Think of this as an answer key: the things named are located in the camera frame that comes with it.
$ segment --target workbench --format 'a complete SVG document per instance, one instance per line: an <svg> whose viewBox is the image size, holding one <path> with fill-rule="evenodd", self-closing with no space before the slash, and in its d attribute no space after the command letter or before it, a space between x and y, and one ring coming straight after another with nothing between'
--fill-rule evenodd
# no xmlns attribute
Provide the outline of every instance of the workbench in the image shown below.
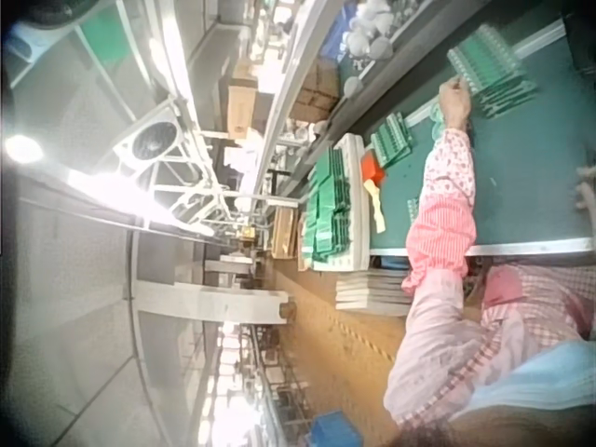
<svg viewBox="0 0 596 447"><path fill-rule="evenodd" d="M596 93L573 67L562 23L550 28L546 33L555 30L557 35L551 34L543 47L531 47L532 41L515 47L540 88L537 97L494 120L472 113L478 238L469 254L591 250L589 217L576 209L575 188L576 168L596 164ZM437 73L407 99L410 110L413 102L420 107L407 117L415 146L410 156L386 171L381 203L387 230L376 234L371 223L371 254L406 254L411 225L407 201L420 194L424 164L433 147L429 105L438 84L455 75L446 57ZM429 87L434 93L428 93ZM403 107L396 104L393 112Z"/></svg>

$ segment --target blue crate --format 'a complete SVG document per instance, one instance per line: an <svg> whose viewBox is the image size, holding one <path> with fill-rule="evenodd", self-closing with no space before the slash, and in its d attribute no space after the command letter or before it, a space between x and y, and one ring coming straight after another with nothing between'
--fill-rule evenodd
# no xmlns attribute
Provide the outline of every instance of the blue crate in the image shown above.
<svg viewBox="0 0 596 447"><path fill-rule="evenodd" d="M310 429L312 447L362 447L362 437L342 412L315 418Z"/></svg>

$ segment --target orange object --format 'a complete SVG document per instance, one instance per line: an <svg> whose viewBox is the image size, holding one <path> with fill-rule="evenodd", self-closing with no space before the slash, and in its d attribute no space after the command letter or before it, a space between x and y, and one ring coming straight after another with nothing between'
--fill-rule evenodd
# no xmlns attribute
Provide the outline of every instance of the orange object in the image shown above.
<svg viewBox="0 0 596 447"><path fill-rule="evenodd" d="M378 187L385 178L385 171L379 166L376 155L373 150L367 151L360 160L360 169L362 170L362 182L372 180Z"/></svg>

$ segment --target green workbench surface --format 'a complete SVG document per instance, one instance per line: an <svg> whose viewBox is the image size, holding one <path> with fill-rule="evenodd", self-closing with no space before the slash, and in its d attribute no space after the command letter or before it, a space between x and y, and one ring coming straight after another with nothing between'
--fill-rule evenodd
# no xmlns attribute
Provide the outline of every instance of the green workbench surface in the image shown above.
<svg viewBox="0 0 596 447"><path fill-rule="evenodd" d="M474 216L480 246L591 234L587 214L575 208L575 187L576 168L596 161L593 86L574 71L566 39L530 55L524 65L540 87L537 98L494 120L472 117ZM453 70L444 70L445 80L450 75ZM406 203L420 194L424 164L433 146L431 129L429 118L414 126L413 154L386 173L381 203L387 230L380 235L372 231L373 254L404 254L410 228ZM485 251L499 252L504 251L499 247ZM516 252L525 253L523 247Z"/></svg>

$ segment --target stack of white boards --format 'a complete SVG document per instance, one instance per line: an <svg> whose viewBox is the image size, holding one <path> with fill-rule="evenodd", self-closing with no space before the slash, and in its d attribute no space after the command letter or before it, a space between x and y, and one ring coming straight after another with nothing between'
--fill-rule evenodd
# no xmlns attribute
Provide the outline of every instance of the stack of white boards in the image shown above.
<svg viewBox="0 0 596 447"><path fill-rule="evenodd" d="M401 289L401 282L407 276L405 270L382 269L340 274L335 285L335 308L391 317L406 316L412 298Z"/></svg>

